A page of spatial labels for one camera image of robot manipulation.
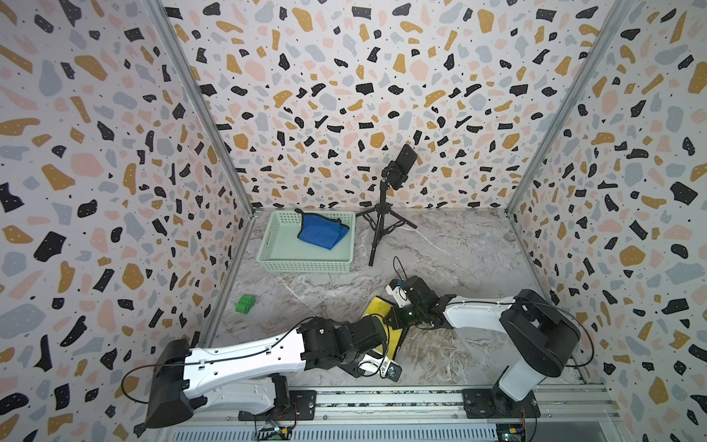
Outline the green circuit board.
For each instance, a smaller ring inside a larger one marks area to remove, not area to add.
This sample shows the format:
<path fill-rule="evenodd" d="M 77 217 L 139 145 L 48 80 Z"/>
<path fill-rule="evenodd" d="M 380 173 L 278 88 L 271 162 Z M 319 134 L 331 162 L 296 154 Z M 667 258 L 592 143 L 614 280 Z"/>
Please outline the green circuit board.
<path fill-rule="evenodd" d="M 289 441 L 293 436 L 291 427 L 281 425 L 256 425 L 254 430 L 255 441 Z"/>
<path fill-rule="evenodd" d="M 526 441 L 526 429 L 523 425 L 498 424 L 496 434 L 498 442 Z"/>

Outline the small green block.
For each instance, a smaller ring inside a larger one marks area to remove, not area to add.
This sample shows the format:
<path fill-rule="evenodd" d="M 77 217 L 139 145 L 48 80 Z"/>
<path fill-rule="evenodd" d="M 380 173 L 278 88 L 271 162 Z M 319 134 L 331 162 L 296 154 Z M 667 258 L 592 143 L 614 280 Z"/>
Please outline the small green block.
<path fill-rule="evenodd" d="M 256 296 L 242 295 L 235 305 L 235 311 L 240 314 L 249 314 L 257 302 Z"/>

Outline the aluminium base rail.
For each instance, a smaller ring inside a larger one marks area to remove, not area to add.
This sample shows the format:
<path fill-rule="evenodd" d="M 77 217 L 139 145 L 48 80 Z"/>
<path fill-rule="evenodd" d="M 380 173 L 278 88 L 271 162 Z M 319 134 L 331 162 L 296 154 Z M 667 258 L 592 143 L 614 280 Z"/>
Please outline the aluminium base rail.
<path fill-rule="evenodd" d="M 201 411 L 158 441 L 255 441 L 256 425 L 291 427 L 289 441 L 497 441 L 498 424 L 523 425 L 526 441 L 629 441 L 618 407 L 600 385 L 541 385 L 535 419 L 468 419 L 461 391 L 481 386 L 302 387 L 316 390 L 312 421 L 239 421 L 231 410 Z"/>

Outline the blue grey dishcloth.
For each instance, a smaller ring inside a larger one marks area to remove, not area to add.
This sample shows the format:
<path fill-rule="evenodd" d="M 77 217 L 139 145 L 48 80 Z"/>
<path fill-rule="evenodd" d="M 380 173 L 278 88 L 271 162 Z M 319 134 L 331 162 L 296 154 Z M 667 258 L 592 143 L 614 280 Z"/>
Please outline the blue grey dishcloth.
<path fill-rule="evenodd" d="M 307 244 L 325 249 L 334 249 L 349 233 L 350 227 L 340 218 L 331 219 L 316 213 L 297 209 L 300 216 L 298 239 Z"/>

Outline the yellow grey dishcloth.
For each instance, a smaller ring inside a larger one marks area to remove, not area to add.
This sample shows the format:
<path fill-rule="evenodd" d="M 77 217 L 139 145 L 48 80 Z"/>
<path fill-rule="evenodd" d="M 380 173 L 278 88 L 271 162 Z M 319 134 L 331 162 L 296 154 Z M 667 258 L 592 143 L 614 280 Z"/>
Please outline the yellow grey dishcloth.
<path fill-rule="evenodd" d="M 373 316 L 377 322 L 382 322 L 393 307 L 396 307 L 395 303 L 381 297 L 375 297 L 369 302 L 366 309 L 363 311 L 362 317 Z M 386 354 L 386 358 L 394 360 L 401 350 L 404 330 L 394 330 L 388 325 L 384 326 L 384 330 L 386 331 L 388 343 L 388 353 Z M 370 359 L 372 362 L 378 363 L 382 358 L 382 351 L 383 345 L 381 344 L 373 350 L 367 352 L 366 359 Z"/>

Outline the right green circuit board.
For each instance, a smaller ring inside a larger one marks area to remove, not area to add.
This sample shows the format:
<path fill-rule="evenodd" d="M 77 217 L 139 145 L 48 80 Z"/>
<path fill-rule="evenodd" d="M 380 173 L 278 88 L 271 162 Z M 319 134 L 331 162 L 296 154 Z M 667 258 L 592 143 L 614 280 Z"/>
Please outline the right green circuit board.
<path fill-rule="evenodd" d="M 498 424 L 496 434 L 498 442 L 526 441 L 526 429 L 523 425 Z"/>

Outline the mint green plastic basket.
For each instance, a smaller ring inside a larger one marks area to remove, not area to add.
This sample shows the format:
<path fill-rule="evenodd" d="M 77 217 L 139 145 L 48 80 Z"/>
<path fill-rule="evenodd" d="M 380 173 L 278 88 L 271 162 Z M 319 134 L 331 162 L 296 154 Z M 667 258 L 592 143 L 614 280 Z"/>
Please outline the mint green plastic basket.
<path fill-rule="evenodd" d="M 270 214 L 258 263 L 269 273 L 343 274 L 351 270 L 355 254 L 355 213 L 316 211 L 320 228 L 324 218 L 342 227 L 341 239 L 330 249 L 300 239 L 303 215 L 296 210 L 277 210 Z"/>

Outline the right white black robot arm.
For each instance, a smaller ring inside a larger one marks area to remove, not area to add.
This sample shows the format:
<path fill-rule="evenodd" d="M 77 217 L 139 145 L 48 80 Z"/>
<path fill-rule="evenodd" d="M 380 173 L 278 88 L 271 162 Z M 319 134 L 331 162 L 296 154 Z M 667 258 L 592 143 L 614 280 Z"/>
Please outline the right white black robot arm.
<path fill-rule="evenodd" d="M 520 403 L 545 379 L 560 377 L 581 340 L 571 315 L 531 289 L 497 300 L 438 296 L 419 276 L 393 279 L 386 286 L 397 306 L 386 316 L 395 329 L 480 329 L 504 333 L 519 353 L 492 394 Z"/>

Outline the black tripod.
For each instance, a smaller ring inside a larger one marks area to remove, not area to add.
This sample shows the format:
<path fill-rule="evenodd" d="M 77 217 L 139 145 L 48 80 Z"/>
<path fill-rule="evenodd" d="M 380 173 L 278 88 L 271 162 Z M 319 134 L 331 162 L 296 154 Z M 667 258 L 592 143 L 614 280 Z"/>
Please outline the black tripod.
<path fill-rule="evenodd" d="M 388 202 L 388 191 L 397 190 L 401 184 L 407 180 L 407 176 L 395 169 L 393 166 L 388 166 L 383 169 L 381 182 L 379 184 L 379 201 L 369 208 L 356 214 L 357 217 L 362 217 L 374 231 L 373 241 L 371 245 L 368 266 L 372 267 L 375 263 L 377 248 L 382 239 L 386 235 L 390 235 L 397 228 L 407 226 L 416 229 L 417 225 L 403 215 L 398 214 L 391 203 Z"/>

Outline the left green circuit board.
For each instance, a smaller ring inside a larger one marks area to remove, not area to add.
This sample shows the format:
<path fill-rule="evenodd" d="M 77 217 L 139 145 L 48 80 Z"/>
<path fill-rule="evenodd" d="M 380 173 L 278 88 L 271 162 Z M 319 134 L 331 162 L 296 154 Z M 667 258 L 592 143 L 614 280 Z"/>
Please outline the left green circuit board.
<path fill-rule="evenodd" d="M 255 441 L 289 441 L 293 436 L 291 427 L 281 425 L 256 425 L 254 430 Z"/>

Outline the black phone on tripod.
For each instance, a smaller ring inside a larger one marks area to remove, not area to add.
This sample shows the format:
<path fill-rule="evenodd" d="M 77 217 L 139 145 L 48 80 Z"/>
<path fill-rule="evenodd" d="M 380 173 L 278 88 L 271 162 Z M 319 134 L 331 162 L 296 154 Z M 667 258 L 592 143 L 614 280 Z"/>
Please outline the black phone on tripod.
<path fill-rule="evenodd" d="M 409 144 L 405 144 L 397 158 L 392 160 L 384 169 L 383 176 L 393 190 L 399 190 L 408 180 L 408 174 L 415 165 L 417 158 L 418 156 L 414 149 Z"/>

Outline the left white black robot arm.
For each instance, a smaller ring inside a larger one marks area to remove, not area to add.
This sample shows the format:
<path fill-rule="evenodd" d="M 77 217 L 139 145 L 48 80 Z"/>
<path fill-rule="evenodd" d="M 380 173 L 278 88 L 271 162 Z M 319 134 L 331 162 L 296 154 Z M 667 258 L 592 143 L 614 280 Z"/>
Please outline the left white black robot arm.
<path fill-rule="evenodd" d="M 313 369 L 346 368 L 353 376 L 377 374 L 390 342 L 377 315 L 356 322 L 309 317 L 290 331 L 227 347 L 189 347 L 171 342 L 153 369 L 145 425 L 182 424 L 196 411 L 232 409 L 260 418 L 295 414 L 287 376 Z"/>

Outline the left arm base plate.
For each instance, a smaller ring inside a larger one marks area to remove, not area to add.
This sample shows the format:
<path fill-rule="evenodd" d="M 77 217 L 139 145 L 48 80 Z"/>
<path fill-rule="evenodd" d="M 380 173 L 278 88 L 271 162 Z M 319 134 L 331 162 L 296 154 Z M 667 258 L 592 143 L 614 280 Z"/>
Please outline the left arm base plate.
<path fill-rule="evenodd" d="M 239 407 L 239 421 L 312 421 L 317 406 L 316 390 L 291 390 L 287 378 L 274 374 L 250 383 L 252 399 Z"/>

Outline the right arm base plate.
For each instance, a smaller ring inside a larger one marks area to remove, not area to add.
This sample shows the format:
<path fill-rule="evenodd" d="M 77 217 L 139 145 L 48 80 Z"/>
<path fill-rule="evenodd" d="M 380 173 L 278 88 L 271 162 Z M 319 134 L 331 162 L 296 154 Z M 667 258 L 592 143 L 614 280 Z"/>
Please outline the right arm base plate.
<path fill-rule="evenodd" d="M 465 389 L 461 395 L 468 419 L 535 419 L 541 416 L 534 392 L 521 401 L 514 401 L 496 388 Z"/>

